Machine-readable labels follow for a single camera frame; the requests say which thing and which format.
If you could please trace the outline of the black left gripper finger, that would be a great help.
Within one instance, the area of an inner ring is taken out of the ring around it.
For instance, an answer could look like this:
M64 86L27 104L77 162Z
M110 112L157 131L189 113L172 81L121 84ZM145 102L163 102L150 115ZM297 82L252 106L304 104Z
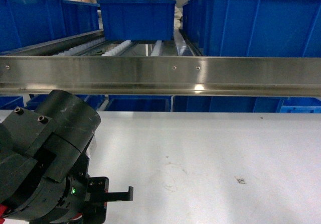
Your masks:
M129 186L125 192L108 192L105 201L133 201L133 187Z

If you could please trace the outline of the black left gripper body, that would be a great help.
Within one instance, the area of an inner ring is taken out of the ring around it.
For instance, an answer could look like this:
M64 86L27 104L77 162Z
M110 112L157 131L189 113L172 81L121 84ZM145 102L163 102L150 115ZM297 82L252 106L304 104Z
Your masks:
M104 223L109 179L90 177L89 158L1 156L1 223Z

